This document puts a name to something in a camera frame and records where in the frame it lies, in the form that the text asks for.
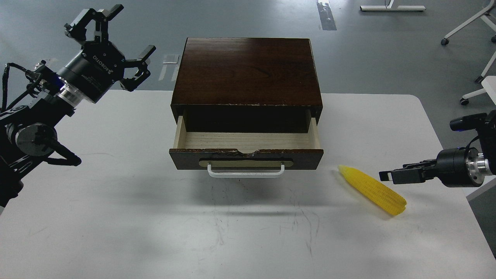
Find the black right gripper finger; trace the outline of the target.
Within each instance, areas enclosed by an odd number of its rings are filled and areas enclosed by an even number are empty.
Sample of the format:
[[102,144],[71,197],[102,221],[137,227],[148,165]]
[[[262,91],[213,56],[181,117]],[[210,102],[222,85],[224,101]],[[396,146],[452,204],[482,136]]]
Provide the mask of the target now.
[[436,159],[423,160],[418,163],[407,163],[403,165],[403,169],[432,169],[436,166]]
[[436,175],[425,171],[422,168],[395,169],[390,171],[380,171],[381,181],[390,181],[395,185],[424,183],[427,180],[436,178]]

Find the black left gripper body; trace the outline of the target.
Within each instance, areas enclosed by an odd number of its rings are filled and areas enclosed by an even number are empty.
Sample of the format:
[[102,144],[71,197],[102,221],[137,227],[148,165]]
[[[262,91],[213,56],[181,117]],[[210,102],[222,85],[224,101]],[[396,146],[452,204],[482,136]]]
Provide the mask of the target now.
[[80,90],[87,100],[96,103],[123,78],[124,61],[125,56],[111,42],[86,42],[58,75]]

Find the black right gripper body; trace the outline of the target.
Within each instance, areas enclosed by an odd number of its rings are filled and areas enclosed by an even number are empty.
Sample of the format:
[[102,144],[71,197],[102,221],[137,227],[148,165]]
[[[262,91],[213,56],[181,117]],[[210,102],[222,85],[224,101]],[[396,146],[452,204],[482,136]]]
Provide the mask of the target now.
[[447,187],[480,187],[489,176],[489,161],[476,148],[442,150],[436,158],[436,176]]

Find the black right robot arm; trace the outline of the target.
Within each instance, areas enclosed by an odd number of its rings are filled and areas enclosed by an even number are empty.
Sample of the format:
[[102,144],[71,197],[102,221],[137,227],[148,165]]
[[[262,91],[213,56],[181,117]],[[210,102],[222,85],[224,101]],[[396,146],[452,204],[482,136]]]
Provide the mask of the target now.
[[451,188],[479,187],[496,171],[495,111],[463,116],[450,122],[452,131],[474,129],[477,136],[465,147],[441,150],[436,159],[404,164],[402,168],[379,172],[381,181],[394,184],[423,183],[439,178]]

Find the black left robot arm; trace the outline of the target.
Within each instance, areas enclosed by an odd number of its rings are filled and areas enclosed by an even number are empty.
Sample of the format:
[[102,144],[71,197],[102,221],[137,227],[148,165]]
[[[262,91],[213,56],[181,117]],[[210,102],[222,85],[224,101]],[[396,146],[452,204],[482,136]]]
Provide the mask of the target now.
[[123,10],[84,9],[64,25],[65,35],[80,44],[76,56],[59,71],[44,60],[34,69],[9,62],[2,74],[1,210],[23,189],[22,178],[41,163],[78,166],[81,159],[57,139],[55,126],[87,100],[98,102],[117,82],[133,91],[149,76],[149,45],[136,59],[126,59],[110,42],[109,22]]

